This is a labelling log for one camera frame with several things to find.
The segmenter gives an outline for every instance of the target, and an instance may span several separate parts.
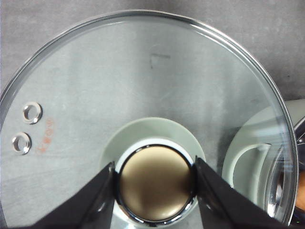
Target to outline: stainless steel rim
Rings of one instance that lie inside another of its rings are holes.
[[[3,122],[7,113],[7,110],[3,109],[3,100],[6,97],[6,95],[8,95],[8,92],[11,88],[11,86],[14,84],[14,82],[16,81],[16,79],[19,77],[19,75],[22,73],[22,71],[42,52],[44,51],[47,47],[49,47],[50,45],[52,45],[53,43],[55,43],[57,40],[59,40],[60,38],[62,38],[63,36],[67,35],[68,33],[75,31],[83,26],[98,22],[98,21],[102,21],[102,20],[107,20],[107,19],[113,19],[113,18],[118,18],[118,17],[126,17],[126,16],[155,16],[155,17],[161,17],[161,18],[168,18],[168,19],[173,19],[173,20],[177,20],[177,21],[182,21],[185,23],[189,23],[193,26],[196,26],[196,28],[204,31],[207,34],[212,35],[213,37],[215,37],[217,40],[219,40],[222,44],[225,44],[227,46],[229,46],[231,49],[235,50],[236,53],[242,55],[247,61],[249,61],[260,73],[261,75],[263,75],[264,79],[268,82],[269,86],[272,88],[273,92],[275,93],[280,106],[284,112],[286,121],[288,123],[288,130],[289,130],[289,134],[290,137],[292,139],[292,150],[293,150],[293,156],[294,156],[294,160],[295,160],[295,167],[294,167],[294,173],[295,173],[295,190],[294,190],[294,196],[293,196],[293,201],[291,202],[291,205],[288,207],[288,214],[286,215],[283,223],[284,224],[289,224],[290,220],[292,218],[292,214],[295,208],[295,201],[296,201],[296,191],[298,188],[298,156],[297,156],[297,145],[296,145],[296,137],[295,137],[295,133],[294,133],[294,127],[291,121],[291,118],[289,116],[288,110],[286,108],[286,105],[284,104],[284,100],[279,92],[279,90],[277,89],[274,81],[271,79],[270,75],[268,74],[268,72],[263,68],[263,66],[245,49],[243,48],[241,45],[239,45],[238,43],[236,43],[233,39],[231,39],[230,37],[228,37],[227,35],[225,35],[224,33],[220,32],[219,30],[202,23],[201,21],[189,18],[189,17],[185,17],[185,16],[181,16],[181,15],[177,15],[177,14],[172,14],[172,13],[166,13],[166,12],[162,12],[162,11],[156,11],[156,10],[123,10],[123,11],[117,11],[114,13],[110,13],[110,14],[105,14],[102,15],[100,17],[94,18],[94,19],[90,19],[88,21],[85,21],[79,25],[76,25],[74,27],[72,27],[71,29],[68,29],[64,32],[62,32],[61,34],[59,34],[57,37],[55,37],[54,39],[52,39],[51,41],[49,41],[48,43],[46,43],[44,46],[42,46],[36,53],[33,54],[32,57],[30,57],[24,64],[22,67],[20,67],[16,73],[14,74],[14,77],[12,78],[12,80],[9,81],[9,83],[7,84],[7,86],[5,87],[1,98],[0,98],[0,106],[1,106],[1,114],[0,114],[0,127],[2,128],[3,126]]]

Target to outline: gray surface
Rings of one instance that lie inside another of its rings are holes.
[[[162,10],[206,22],[249,50],[285,100],[305,98],[305,0],[2,0],[1,89],[63,30],[123,9]]]

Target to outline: pot lid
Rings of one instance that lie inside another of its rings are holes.
[[[0,117],[9,227],[35,223],[117,162],[122,152],[103,155],[111,137],[147,117],[184,126],[232,187],[291,218],[297,154],[279,91],[245,49],[193,19],[132,10],[73,27],[17,71]],[[112,228],[138,227],[112,217]],[[198,207],[171,227],[200,228]]]

